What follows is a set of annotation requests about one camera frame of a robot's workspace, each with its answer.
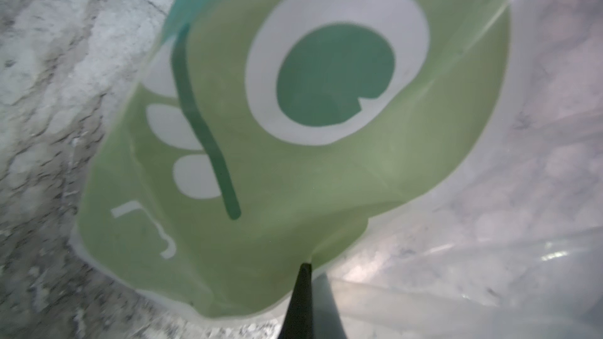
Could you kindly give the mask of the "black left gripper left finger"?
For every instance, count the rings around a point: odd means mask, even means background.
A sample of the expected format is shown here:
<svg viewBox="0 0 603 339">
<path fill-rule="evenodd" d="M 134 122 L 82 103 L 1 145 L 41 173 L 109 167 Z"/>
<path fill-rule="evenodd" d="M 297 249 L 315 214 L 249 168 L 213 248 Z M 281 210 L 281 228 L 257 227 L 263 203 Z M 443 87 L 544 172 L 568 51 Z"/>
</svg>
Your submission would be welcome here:
<svg viewBox="0 0 603 339">
<path fill-rule="evenodd" d="M 312 265 L 303 263 L 278 339 L 313 339 Z"/>
</svg>

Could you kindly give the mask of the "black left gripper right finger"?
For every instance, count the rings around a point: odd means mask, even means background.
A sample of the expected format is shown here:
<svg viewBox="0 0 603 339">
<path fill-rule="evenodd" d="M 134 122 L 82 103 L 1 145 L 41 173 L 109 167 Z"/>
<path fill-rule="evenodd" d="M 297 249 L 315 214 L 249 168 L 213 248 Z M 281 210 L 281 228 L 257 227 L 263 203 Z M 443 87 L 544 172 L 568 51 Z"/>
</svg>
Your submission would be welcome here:
<svg viewBox="0 0 603 339">
<path fill-rule="evenodd" d="M 312 319 L 316 339 L 347 339 L 326 274 L 312 281 Z"/>
</svg>

